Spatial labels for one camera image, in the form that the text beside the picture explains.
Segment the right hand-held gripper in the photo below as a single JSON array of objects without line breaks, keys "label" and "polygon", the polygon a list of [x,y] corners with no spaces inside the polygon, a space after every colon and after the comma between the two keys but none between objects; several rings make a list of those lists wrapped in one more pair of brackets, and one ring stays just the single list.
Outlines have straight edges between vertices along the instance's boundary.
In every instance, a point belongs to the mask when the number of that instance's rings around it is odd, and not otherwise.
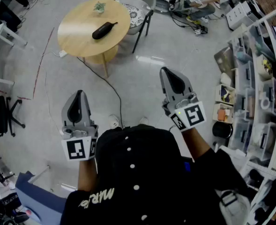
[{"label": "right hand-held gripper", "polygon": [[[192,92],[192,85],[186,76],[177,70],[162,67],[160,80],[163,93],[166,96],[162,108],[180,132],[190,130],[206,122],[203,103],[198,101],[196,93]],[[174,95],[184,96],[172,100]]]}]

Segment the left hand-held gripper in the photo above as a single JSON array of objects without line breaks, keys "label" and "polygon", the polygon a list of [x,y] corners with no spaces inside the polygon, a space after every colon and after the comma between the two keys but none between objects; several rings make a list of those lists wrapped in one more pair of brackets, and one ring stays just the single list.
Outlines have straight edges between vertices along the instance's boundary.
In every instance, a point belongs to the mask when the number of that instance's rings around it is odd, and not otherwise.
[{"label": "left hand-held gripper", "polygon": [[64,125],[61,145],[67,161],[87,161],[95,157],[98,125],[74,126],[80,122],[90,124],[90,115],[87,96],[83,90],[78,90],[67,100],[61,112]]}]

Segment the black glasses case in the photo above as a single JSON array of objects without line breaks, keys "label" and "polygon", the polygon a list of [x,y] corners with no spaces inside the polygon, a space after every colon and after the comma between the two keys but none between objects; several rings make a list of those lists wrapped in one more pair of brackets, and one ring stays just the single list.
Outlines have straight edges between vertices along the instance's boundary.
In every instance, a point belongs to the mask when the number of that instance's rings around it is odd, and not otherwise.
[{"label": "black glasses case", "polygon": [[104,23],[101,27],[99,27],[97,30],[95,30],[92,33],[92,38],[95,40],[99,40],[101,38],[103,38],[104,36],[106,36],[114,27],[114,25],[116,25],[118,22],[115,23],[111,23],[111,22],[106,22]]}]

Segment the grey shoulder bag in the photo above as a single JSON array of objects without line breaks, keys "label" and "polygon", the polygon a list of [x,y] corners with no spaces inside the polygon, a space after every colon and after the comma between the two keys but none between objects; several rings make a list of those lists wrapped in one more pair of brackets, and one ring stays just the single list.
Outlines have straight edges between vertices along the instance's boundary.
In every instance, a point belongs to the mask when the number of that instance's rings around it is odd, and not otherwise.
[{"label": "grey shoulder bag", "polygon": [[247,197],[234,190],[215,190],[219,208],[227,225],[246,225],[251,204]]}]

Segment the person's left forearm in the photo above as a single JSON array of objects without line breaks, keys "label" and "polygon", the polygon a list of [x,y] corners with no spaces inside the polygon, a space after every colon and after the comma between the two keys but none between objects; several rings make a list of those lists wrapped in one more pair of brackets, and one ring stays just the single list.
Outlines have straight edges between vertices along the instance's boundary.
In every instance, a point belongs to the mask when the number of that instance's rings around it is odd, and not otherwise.
[{"label": "person's left forearm", "polygon": [[95,159],[79,162],[78,190],[90,192],[97,181],[97,168]]}]

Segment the person's right forearm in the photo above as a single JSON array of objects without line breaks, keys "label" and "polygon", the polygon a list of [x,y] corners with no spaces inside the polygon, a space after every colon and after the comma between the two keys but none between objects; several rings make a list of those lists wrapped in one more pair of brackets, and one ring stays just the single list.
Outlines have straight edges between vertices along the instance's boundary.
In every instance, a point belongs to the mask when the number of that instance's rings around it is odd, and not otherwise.
[{"label": "person's right forearm", "polygon": [[183,131],[181,134],[194,160],[197,160],[210,150],[210,146],[202,138],[196,128]]}]

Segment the person's left white shoe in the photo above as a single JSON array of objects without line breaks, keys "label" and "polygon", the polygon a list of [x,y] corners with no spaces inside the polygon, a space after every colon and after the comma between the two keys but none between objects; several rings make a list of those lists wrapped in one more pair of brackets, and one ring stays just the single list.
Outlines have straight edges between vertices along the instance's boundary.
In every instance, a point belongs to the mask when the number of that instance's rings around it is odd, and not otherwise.
[{"label": "person's left white shoe", "polygon": [[119,128],[120,127],[120,123],[119,123],[119,119],[117,118],[117,116],[115,116],[114,114],[109,116],[109,125],[111,129],[115,129],[115,128]]}]

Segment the white open storage box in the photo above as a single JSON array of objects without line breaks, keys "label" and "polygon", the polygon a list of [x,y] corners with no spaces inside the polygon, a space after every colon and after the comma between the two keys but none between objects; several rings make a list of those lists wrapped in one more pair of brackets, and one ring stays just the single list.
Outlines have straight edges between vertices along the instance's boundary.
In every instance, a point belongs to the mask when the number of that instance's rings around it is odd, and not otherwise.
[{"label": "white open storage box", "polygon": [[227,124],[233,123],[233,106],[218,103],[214,105],[213,117],[214,121],[219,121]]},{"label": "white open storage box", "polygon": [[233,106],[235,103],[236,91],[234,88],[220,84],[215,88],[215,101]]}]

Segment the grey brown flat board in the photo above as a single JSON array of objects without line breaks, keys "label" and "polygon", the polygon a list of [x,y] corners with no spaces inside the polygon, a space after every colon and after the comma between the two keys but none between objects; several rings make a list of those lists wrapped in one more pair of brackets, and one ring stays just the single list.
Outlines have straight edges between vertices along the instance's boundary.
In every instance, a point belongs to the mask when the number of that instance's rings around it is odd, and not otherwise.
[{"label": "grey brown flat board", "polygon": [[214,59],[222,73],[231,73],[235,68],[232,49],[228,46],[214,55]]}]

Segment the row of clear storage bins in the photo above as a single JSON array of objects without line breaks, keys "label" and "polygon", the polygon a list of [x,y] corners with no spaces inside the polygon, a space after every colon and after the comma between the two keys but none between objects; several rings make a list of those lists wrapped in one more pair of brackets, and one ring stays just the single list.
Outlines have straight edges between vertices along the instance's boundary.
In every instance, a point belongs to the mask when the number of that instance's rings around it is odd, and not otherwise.
[{"label": "row of clear storage bins", "polygon": [[276,140],[276,78],[264,53],[252,51],[247,36],[231,41],[236,98],[229,148],[267,167]]}]

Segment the round wooden table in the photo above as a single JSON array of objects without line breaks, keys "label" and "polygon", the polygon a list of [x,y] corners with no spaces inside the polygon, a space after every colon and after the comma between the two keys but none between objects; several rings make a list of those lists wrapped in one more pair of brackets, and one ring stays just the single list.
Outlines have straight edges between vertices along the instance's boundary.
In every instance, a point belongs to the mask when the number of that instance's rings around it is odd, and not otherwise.
[{"label": "round wooden table", "polygon": [[[93,10],[98,1],[106,3],[102,14]],[[93,39],[92,33],[106,22],[118,23],[103,38]],[[89,0],[76,6],[63,18],[58,28],[58,43],[61,50],[69,55],[102,64],[107,78],[107,62],[115,57],[118,44],[129,28],[130,15],[121,3],[115,0]]]}]

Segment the patterned seat cushion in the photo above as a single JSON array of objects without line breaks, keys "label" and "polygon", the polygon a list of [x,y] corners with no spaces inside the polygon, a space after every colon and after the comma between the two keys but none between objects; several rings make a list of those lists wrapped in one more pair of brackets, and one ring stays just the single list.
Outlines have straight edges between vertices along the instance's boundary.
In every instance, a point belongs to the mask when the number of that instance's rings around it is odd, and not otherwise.
[{"label": "patterned seat cushion", "polygon": [[123,3],[123,5],[126,7],[130,14],[130,28],[133,29],[142,25],[146,16],[144,11],[130,4]]}]

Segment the blue grey seat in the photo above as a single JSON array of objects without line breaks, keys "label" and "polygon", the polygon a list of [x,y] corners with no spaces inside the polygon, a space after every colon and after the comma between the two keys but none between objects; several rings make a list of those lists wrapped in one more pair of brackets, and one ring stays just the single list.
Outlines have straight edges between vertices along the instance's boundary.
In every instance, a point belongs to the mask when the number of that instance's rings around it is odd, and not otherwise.
[{"label": "blue grey seat", "polygon": [[29,210],[29,217],[41,225],[60,225],[66,198],[29,183],[33,176],[29,171],[19,173],[15,184],[23,208]]}]

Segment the small potted plant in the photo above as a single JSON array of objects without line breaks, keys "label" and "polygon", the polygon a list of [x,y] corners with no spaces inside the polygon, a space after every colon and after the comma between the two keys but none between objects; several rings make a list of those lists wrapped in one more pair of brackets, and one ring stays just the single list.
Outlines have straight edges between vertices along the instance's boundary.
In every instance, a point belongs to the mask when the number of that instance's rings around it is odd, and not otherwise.
[{"label": "small potted plant", "polygon": [[97,13],[99,14],[102,14],[105,10],[105,6],[106,6],[106,3],[105,2],[100,2],[98,1],[95,5],[94,5],[94,11],[96,11]]}]

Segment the pile of black equipment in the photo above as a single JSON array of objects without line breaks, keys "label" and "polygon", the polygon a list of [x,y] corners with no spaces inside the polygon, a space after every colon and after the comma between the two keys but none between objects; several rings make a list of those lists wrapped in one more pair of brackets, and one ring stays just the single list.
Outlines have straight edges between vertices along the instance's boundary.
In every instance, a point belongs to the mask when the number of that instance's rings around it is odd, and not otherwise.
[{"label": "pile of black equipment", "polygon": [[0,225],[25,225],[29,216],[19,210],[21,202],[17,193],[11,193],[0,199]]}]

